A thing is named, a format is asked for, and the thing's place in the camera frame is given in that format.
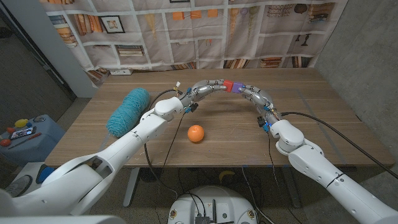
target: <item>orange ball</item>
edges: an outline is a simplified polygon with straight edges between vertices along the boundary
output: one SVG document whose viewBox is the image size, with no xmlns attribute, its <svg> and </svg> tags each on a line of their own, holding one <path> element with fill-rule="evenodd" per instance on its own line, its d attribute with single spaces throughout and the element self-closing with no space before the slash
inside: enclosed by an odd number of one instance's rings
<svg viewBox="0 0 398 224">
<path fill-rule="evenodd" d="M 205 136 L 205 130 L 200 125 L 193 125 L 188 129 L 188 138 L 192 142 L 198 142 Z"/>
<path fill-rule="evenodd" d="M 11 145 L 11 140 L 10 139 L 3 139 L 3 140 L 0 141 L 0 146 L 7 147 L 9 145 Z"/>
</svg>

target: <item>yarn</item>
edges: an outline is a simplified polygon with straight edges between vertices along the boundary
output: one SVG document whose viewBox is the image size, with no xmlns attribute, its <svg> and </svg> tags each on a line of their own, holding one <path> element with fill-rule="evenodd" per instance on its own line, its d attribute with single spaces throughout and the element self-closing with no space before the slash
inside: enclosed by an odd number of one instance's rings
<svg viewBox="0 0 398 224">
<path fill-rule="evenodd" d="M 123 100 L 106 124 L 109 133 L 121 137 L 128 133 L 140 118 L 141 113 L 149 104 L 150 96 L 147 90 L 136 88 Z"/>
</svg>

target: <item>bookshelf print backdrop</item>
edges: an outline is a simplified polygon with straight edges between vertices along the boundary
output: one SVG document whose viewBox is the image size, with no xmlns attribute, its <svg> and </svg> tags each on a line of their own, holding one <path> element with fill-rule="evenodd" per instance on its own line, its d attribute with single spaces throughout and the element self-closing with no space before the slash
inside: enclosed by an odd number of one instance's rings
<svg viewBox="0 0 398 224">
<path fill-rule="evenodd" d="M 348 0 L 39 1 L 81 67 L 100 72 L 313 67 Z"/>
</svg>

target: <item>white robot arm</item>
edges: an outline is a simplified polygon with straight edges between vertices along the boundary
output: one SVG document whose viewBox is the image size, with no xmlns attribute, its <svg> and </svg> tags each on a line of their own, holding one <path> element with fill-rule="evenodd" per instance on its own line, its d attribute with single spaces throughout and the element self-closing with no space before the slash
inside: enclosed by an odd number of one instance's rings
<svg viewBox="0 0 398 224">
<path fill-rule="evenodd" d="M 242 88 L 244 97 L 254 102 L 258 99 L 255 90 Z M 336 200 L 360 223 L 397 223 L 398 212 L 382 203 L 374 195 L 337 169 L 328 159 L 322 149 L 304 138 L 303 133 L 281 119 L 271 102 L 255 103 L 264 121 L 264 129 L 271 132 L 277 150 L 289 157 L 291 165 L 315 180 L 329 191 Z"/>
<path fill-rule="evenodd" d="M 73 159 L 53 172 L 41 188 L 11 198 L 0 192 L 0 217 L 81 215 L 107 191 L 122 166 L 149 140 L 161 135 L 174 113 L 194 111 L 197 101 L 217 90 L 225 90 L 224 80 L 203 80 L 179 98 L 158 102 L 145 113 L 130 132 L 101 152 Z M 256 105 L 264 129 L 280 140 L 278 151 L 289 157 L 292 166 L 317 181 L 361 223 L 396 223 L 398 212 L 342 173 L 325 157 L 319 146 L 280 117 L 272 98 L 254 86 L 239 89 Z"/>
</svg>

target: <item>wall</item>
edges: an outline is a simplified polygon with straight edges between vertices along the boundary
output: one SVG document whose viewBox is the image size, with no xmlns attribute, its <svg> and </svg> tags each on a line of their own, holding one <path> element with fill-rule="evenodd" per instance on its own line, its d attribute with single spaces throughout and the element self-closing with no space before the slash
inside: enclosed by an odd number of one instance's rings
<svg viewBox="0 0 398 224">
<path fill-rule="evenodd" d="M 348 1 L 315 68 L 397 160 L 397 2 Z"/>
<path fill-rule="evenodd" d="M 53 28 L 39 1 L 2 0 L 77 97 L 93 97 L 97 88 Z"/>
<path fill-rule="evenodd" d="M 72 104 L 15 34 L 0 39 L 0 71 L 1 133 L 22 118 L 47 114 L 56 121 Z"/>
</svg>

